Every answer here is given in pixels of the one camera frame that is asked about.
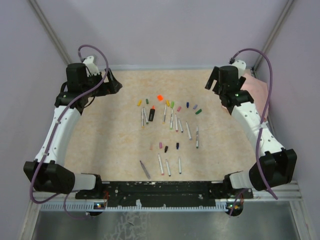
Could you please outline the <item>black orange highlighter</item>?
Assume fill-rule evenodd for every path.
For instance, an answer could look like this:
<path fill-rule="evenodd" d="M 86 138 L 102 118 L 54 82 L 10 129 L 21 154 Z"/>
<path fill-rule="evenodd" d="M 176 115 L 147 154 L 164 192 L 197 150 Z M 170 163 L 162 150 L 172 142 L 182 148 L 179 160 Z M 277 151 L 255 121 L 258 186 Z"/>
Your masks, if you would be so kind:
<path fill-rule="evenodd" d="M 149 115 L 148 115 L 148 121 L 149 122 L 152 122 L 154 120 L 155 113 L 156 113 L 156 108 L 153 105 L 149 110 Z"/>

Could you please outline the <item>green cap white marker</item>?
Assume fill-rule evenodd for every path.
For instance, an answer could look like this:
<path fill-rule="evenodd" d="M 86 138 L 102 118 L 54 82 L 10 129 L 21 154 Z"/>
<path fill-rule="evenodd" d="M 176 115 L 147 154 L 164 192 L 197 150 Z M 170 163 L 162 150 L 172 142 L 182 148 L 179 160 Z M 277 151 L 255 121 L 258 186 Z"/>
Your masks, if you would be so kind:
<path fill-rule="evenodd" d="M 143 110 L 143 115 L 144 115 L 144 118 L 145 118 L 145 123 L 148 125 L 149 124 L 149 120 L 148 120 L 146 109 L 143 107 L 142 110 Z"/>

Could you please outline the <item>orange highlighter cap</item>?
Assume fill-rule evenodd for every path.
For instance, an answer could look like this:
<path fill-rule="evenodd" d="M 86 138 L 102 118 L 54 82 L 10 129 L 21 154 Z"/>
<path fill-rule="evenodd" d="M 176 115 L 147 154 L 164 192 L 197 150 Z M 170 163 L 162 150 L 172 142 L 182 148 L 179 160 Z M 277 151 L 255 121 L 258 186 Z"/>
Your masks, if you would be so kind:
<path fill-rule="evenodd" d="M 162 100 L 164 99 L 164 97 L 163 97 L 162 95 L 158 95 L 158 96 L 157 96 L 157 99 L 158 99 L 159 101 L 162 101 Z"/>

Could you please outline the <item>lime cap white marker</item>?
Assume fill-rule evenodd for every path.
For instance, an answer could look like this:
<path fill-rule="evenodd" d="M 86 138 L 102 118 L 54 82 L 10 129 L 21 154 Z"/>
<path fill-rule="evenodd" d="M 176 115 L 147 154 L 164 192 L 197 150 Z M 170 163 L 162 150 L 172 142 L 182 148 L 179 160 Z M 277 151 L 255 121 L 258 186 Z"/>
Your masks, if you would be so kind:
<path fill-rule="evenodd" d="M 173 110 L 173 108 L 171 108 L 171 112 L 170 112 L 170 130 L 173 129 L 173 122 L 174 122 L 174 110 Z"/>

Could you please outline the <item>lilac cap paint marker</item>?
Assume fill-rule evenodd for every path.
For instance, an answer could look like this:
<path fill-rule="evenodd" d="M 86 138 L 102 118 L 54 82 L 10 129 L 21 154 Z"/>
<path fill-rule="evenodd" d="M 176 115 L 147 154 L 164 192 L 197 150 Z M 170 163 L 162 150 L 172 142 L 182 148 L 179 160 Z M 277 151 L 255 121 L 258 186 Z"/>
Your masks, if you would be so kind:
<path fill-rule="evenodd" d="M 187 134 L 188 134 L 188 139 L 191 141 L 192 140 L 192 134 L 191 134 L 191 130 L 190 130 L 190 126 L 188 124 L 188 122 L 186 121 L 186 129 L 187 129 Z"/>

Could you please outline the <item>pink cap paint marker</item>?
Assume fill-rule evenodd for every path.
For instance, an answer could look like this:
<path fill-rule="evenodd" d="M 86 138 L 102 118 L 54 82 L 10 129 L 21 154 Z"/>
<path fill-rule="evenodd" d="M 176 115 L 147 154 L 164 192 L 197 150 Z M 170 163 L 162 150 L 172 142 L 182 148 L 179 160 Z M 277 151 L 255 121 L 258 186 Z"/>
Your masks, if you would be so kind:
<path fill-rule="evenodd" d="M 178 118 L 177 118 L 177 114 L 175 113 L 174 115 L 174 121 L 175 121 L 175 132 L 179 132 L 179 126 L 178 126 Z"/>

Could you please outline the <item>yellow marker pen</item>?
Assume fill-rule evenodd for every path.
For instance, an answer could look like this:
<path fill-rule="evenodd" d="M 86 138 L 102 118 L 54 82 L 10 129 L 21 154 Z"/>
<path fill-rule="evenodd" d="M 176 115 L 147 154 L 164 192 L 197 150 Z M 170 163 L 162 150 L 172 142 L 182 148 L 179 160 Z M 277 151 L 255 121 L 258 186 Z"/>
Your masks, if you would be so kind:
<path fill-rule="evenodd" d="M 164 110 L 163 110 L 163 117 L 162 117 L 162 124 L 165 124 L 166 122 L 166 112 L 167 112 L 167 105 L 164 105 Z"/>

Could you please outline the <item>blue cap white marker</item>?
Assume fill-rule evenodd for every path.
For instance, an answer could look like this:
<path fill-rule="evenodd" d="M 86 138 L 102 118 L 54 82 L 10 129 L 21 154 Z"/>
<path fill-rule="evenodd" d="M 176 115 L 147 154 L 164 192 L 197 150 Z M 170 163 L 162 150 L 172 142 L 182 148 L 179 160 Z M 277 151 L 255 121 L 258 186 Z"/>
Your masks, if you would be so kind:
<path fill-rule="evenodd" d="M 182 127 L 182 122 L 181 122 L 181 120 L 179 118 L 177 120 L 178 120 L 178 126 L 179 126 L 179 129 L 180 129 L 180 132 L 183 133 L 184 130 L 183 130 L 183 127 Z"/>

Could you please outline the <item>pink cap white marker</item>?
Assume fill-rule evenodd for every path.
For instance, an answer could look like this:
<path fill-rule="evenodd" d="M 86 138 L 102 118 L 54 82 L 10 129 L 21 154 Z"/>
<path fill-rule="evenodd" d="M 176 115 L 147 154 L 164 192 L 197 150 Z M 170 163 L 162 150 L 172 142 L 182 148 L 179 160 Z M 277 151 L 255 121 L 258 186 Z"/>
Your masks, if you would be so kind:
<path fill-rule="evenodd" d="M 162 164 L 162 159 L 161 159 L 161 156 L 160 154 L 158 153 L 158 162 L 159 162 L 159 167 L 160 167 L 160 172 L 161 172 L 161 175 L 164 176 L 164 168 L 163 168 L 163 164 Z"/>

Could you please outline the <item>grey transparent pen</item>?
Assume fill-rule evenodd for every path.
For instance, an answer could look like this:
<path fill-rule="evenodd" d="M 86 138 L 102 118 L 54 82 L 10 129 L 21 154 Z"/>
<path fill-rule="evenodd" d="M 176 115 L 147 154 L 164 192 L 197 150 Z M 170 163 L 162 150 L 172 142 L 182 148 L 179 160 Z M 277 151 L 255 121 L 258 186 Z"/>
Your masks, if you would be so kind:
<path fill-rule="evenodd" d="M 150 176 L 150 174 L 149 174 L 149 172 L 148 172 L 147 168 L 145 167 L 145 165 L 143 164 L 143 162 L 142 162 L 141 160 L 140 160 L 139 162 L 140 162 L 140 165 L 141 165 L 141 167 L 142 167 L 142 169 L 143 169 L 143 171 L 144 171 L 144 173 L 145 173 L 145 175 L 146 175 L 147 179 L 148 179 L 148 180 L 150 180 L 150 179 L 151 179 L 151 176 Z"/>

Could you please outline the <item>black cap white marker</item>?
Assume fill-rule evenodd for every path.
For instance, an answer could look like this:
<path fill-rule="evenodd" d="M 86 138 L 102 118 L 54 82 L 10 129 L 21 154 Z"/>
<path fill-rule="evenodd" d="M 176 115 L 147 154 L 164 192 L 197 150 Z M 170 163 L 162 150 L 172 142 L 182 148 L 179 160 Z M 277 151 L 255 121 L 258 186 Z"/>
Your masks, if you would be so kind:
<path fill-rule="evenodd" d="M 170 164 L 169 164 L 169 161 L 167 159 L 165 159 L 165 163 L 166 163 L 166 168 L 167 168 L 167 173 L 168 173 L 168 176 L 171 177 L 171 169 L 170 169 Z"/>

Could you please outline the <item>small blue cap marker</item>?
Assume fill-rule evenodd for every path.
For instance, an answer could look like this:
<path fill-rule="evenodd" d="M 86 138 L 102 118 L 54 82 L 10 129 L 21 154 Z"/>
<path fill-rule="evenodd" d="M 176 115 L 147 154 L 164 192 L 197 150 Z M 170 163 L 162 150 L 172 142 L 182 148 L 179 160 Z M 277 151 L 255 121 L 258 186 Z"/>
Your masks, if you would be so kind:
<path fill-rule="evenodd" d="M 182 174 L 182 162 L 181 162 L 181 157 L 178 157 L 178 172 L 181 175 Z"/>

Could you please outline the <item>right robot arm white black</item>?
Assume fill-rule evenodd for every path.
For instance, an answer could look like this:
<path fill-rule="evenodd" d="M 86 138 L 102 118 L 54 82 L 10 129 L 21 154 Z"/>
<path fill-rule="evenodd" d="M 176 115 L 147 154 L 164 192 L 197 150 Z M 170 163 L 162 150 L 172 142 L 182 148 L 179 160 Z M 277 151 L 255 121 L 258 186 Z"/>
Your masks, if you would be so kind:
<path fill-rule="evenodd" d="M 241 189 L 270 191 L 290 183 L 297 162 L 296 152 L 285 149 L 261 121 L 253 97 L 241 89 L 245 81 L 236 66 L 226 65 L 214 67 L 205 85 L 219 96 L 221 104 L 240 123 L 255 154 L 256 162 L 249 170 L 225 176 L 223 192 L 229 198 L 235 198 Z"/>

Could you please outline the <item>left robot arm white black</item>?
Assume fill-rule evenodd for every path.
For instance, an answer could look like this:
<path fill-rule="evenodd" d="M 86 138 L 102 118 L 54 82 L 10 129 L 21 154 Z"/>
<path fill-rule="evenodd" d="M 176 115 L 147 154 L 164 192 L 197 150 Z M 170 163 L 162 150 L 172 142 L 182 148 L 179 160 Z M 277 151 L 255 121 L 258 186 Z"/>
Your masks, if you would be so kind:
<path fill-rule="evenodd" d="M 62 84 L 55 99 L 53 120 L 46 139 L 33 161 L 24 164 L 23 171 L 31 183 L 31 190 L 54 194 L 86 191 L 97 199 L 104 186 L 98 175 L 74 173 L 64 167 L 65 157 L 73 130 L 89 98 L 116 94 L 122 84 L 108 69 L 103 75 L 88 63 L 72 63 L 66 68 L 67 81 Z"/>

